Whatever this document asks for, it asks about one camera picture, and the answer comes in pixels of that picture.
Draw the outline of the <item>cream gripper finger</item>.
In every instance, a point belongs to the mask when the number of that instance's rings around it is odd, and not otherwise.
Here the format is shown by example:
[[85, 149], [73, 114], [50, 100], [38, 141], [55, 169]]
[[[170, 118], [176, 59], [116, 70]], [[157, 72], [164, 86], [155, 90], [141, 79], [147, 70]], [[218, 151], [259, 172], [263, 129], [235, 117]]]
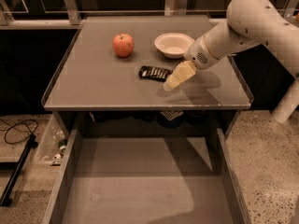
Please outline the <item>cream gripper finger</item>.
[[179, 63], [176, 66], [176, 70], [179, 70], [179, 69], [182, 69], [182, 68], [190, 68], [192, 70], [195, 70], [195, 65], [192, 61], [184, 61], [184, 62]]
[[171, 91], [174, 88], [178, 87], [180, 84], [187, 81], [189, 78], [193, 77], [196, 73], [195, 70], [190, 68], [182, 68], [179, 70], [174, 69], [172, 74], [166, 79], [166, 82], [163, 84], [163, 88], [165, 91]]

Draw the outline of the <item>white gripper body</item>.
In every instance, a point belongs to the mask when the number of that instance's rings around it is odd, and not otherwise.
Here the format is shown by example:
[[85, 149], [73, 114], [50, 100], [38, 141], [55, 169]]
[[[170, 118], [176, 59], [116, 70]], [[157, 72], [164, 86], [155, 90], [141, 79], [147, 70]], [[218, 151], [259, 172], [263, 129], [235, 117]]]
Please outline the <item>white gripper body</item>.
[[193, 62], [198, 70], [206, 70], [219, 61], [208, 51], [203, 35], [190, 45], [184, 53], [184, 58]]

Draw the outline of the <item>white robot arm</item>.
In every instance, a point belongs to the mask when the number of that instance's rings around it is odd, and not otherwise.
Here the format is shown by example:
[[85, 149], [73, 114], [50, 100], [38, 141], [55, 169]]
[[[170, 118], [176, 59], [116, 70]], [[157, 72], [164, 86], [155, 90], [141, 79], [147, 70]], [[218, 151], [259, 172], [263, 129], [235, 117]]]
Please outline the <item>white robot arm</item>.
[[299, 75], [299, 27], [279, 15], [269, 0], [232, 0], [226, 21], [196, 39], [184, 53], [185, 61], [177, 65], [164, 83], [171, 91], [225, 56], [266, 47], [293, 76]]

